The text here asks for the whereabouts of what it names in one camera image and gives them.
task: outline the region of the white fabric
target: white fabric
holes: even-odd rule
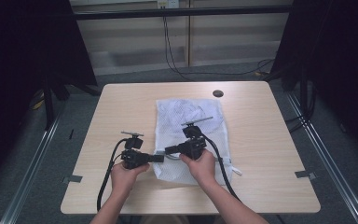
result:
[[[232,166],[228,148],[227,127],[218,100],[210,99],[167,99],[157,100],[158,119],[156,126],[156,150],[155,154],[160,154],[165,147],[177,146],[187,140],[182,129],[186,127],[182,124],[197,119],[206,119],[195,123],[201,131],[214,143],[219,149],[219,154],[224,160],[225,170],[228,180],[231,180]],[[216,154],[213,147],[206,142],[209,151],[214,156]],[[191,175],[186,164],[180,159],[172,160],[165,157],[164,162],[153,164],[156,177],[161,180],[172,181],[176,183],[194,184],[197,181]],[[215,177],[220,185],[225,185],[224,178],[219,163],[216,161]]]

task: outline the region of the dark floor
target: dark floor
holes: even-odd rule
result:
[[[193,68],[196,72],[238,73],[254,69],[257,63],[204,66]],[[212,80],[258,80],[254,73],[246,75],[186,75],[194,81]],[[187,81],[170,70],[158,70],[122,75],[97,77],[100,88],[107,83],[128,82],[169,82]],[[292,119],[296,114],[291,107],[280,80],[270,82],[270,87],[282,111],[284,119]],[[70,175],[75,167],[79,150],[82,147],[87,129],[98,97],[73,90],[66,102],[56,102],[57,111],[62,110],[57,130],[48,146],[36,179],[28,194],[18,223],[88,223],[92,216],[67,216],[60,210],[61,201],[66,191],[62,178]],[[0,220],[13,198],[34,153],[44,134],[45,111],[42,108],[30,110],[24,118],[16,146],[0,169]],[[342,132],[341,121],[335,116],[322,99],[317,98],[311,122],[334,158],[341,173],[346,177],[352,190],[358,197],[358,144],[351,132]],[[288,129],[298,121],[288,123]],[[319,198],[322,209],[316,214],[281,214],[285,223],[356,223],[353,215],[342,199],[330,174],[326,171],[318,153],[314,149],[306,132],[299,129],[292,133],[301,160],[306,170],[315,172],[318,178],[311,181]],[[281,223],[275,215],[263,215],[270,223]]]

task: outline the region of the metal bar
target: metal bar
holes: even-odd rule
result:
[[[298,116],[301,116],[300,103],[297,98],[292,93],[288,93],[287,97],[289,98],[290,104],[292,105],[293,109],[296,111],[296,114]],[[299,117],[299,119],[303,123],[303,127],[307,132],[310,141],[312,142],[313,146],[321,157],[327,172],[330,174],[331,178],[333,179],[333,182],[336,184],[336,187],[341,194],[344,202],[350,209],[354,219],[356,220],[356,223],[358,223],[358,198],[356,194],[351,189],[344,175],[338,169],[336,163],[334,162],[326,146],[324,145],[324,142],[320,138],[319,134],[316,132],[312,123],[310,121],[306,122],[303,117]]]
[[[73,14],[50,14],[50,15],[26,15],[25,17],[40,19],[59,20],[106,20],[150,17],[180,17],[180,16],[212,16],[212,15],[235,15],[235,14],[268,14],[303,12],[310,10],[314,5],[305,7],[293,6],[267,6],[267,7],[203,7],[203,8],[165,8],[165,9],[142,9],[127,11],[96,11],[77,12]]]
[[[42,160],[45,157],[46,152],[48,151],[48,146],[51,142],[51,139],[55,134],[62,111],[63,108],[52,123],[50,129],[45,131],[42,140],[36,150],[36,153],[34,154],[34,157],[30,163],[30,166],[28,167],[28,170],[25,173],[25,176],[22,179],[16,194],[14,195],[9,206],[7,207],[6,212],[2,216],[0,224],[16,223],[20,211],[25,203],[25,200],[27,199],[28,193],[31,190],[31,186],[34,182],[34,179],[36,178],[39,166],[42,163]]]

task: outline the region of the person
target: person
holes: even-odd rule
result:
[[[202,155],[196,161],[191,160],[184,154],[180,155],[180,159],[187,164],[190,173],[197,180],[206,195],[211,199],[226,223],[267,223],[264,218],[242,202],[238,201],[217,183],[214,178],[215,159],[210,151],[204,149]],[[91,223],[116,223],[120,210],[130,195],[136,177],[138,174],[147,171],[149,167],[149,164],[145,164],[135,169],[127,170],[123,167],[122,163],[116,164],[111,172],[112,192]]]

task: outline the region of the light wood tabletop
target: light wood tabletop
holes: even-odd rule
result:
[[[213,91],[223,96],[216,98]],[[109,84],[95,110],[73,175],[62,200],[65,214],[96,214],[97,196],[116,143],[130,137],[122,131],[143,133],[141,151],[153,153],[160,99],[218,99],[228,130],[233,165],[231,186],[257,213],[316,213],[321,206],[304,171],[296,147],[269,84],[261,81]],[[103,202],[110,194],[110,180]],[[217,214],[199,186],[158,180],[152,166],[138,176],[121,214]]]

